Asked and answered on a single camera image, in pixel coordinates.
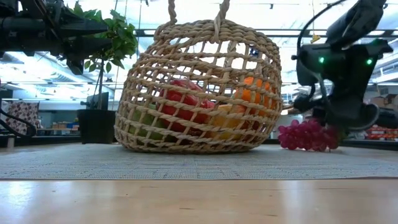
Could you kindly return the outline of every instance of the gray rug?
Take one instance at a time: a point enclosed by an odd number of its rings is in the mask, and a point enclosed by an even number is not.
[[[142,154],[118,145],[69,145],[0,156],[0,179],[344,179],[398,177],[397,163],[269,149],[220,155]]]

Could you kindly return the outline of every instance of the wooden surface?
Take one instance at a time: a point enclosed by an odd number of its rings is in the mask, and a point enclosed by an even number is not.
[[[6,223],[396,224],[396,180],[0,182]]]

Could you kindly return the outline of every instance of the wicker basket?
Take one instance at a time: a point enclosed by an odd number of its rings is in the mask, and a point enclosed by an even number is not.
[[[140,54],[124,83],[115,124],[123,146],[141,152],[209,154],[248,151],[267,139],[282,111],[279,48],[263,33],[226,20],[228,8],[224,0],[213,21],[180,25],[175,24],[174,0],[169,0],[170,22],[156,30],[154,43]],[[170,84],[181,78],[203,91]],[[199,103],[169,100],[168,91],[179,92],[183,99],[196,97]],[[243,99],[248,92],[249,101]],[[199,107],[205,100],[214,101],[214,108]],[[176,112],[164,113],[166,106]],[[179,111],[193,116],[183,119],[176,115]],[[195,120],[198,114],[206,116],[205,123]],[[178,132],[174,124],[185,129]]]

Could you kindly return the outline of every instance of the red grapes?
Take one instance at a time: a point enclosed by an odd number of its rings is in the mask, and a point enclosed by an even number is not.
[[[333,127],[324,128],[315,119],[301,124],[295,119],[290,126],[279,126],[278,130],[278,140],[284,149],[324,152],[327,148],[338,147],[338,130]]]

